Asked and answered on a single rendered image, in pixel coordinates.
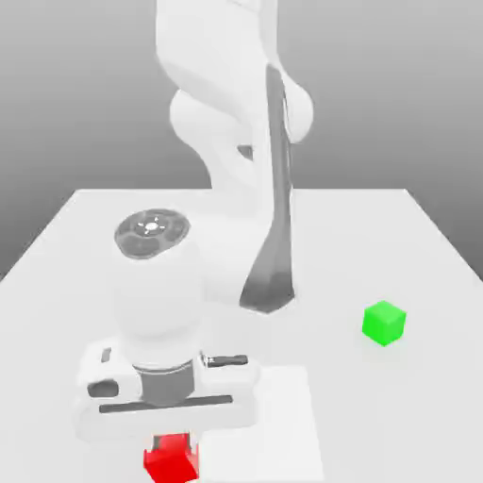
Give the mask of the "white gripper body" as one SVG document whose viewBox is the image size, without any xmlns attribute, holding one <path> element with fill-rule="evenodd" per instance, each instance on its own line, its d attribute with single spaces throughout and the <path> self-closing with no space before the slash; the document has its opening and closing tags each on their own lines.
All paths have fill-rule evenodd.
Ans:
<svg viewBox="0 0 483 483">
<path fill-rule="evenodd" d="M 163 408 L 142 401 L 85 401 L 77 403 L 73 413 L 75 434 L 86 442 L 243 428 L 257 419 L 255 396 L 228 394 L 189 397 Z"/>
</svg>

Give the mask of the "small red cube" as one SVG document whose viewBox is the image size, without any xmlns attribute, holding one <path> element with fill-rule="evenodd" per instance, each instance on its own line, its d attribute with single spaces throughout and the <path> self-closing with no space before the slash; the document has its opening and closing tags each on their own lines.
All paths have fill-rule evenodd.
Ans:
<svg viewBox="0 0 483 483">
<path fill-rule="evenodd" d="M 189 433 L 156 436 L 143 451 L 143 467 L 154 483 L 189 483 L 200 475 L 198 447 L 192 450 Z"/>
</svg>

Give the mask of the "small green cube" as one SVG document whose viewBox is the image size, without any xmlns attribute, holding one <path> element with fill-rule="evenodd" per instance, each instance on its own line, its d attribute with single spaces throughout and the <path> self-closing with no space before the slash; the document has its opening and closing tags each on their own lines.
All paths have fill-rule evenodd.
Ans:
<svg viewBox="0 0 483 483">
<path fill-rule="evenodd" d="M 364 310 L 362 333 L 381 346 L 399 340 L 407 313 L 387 301 L 380 301 Z"/>
</svg>

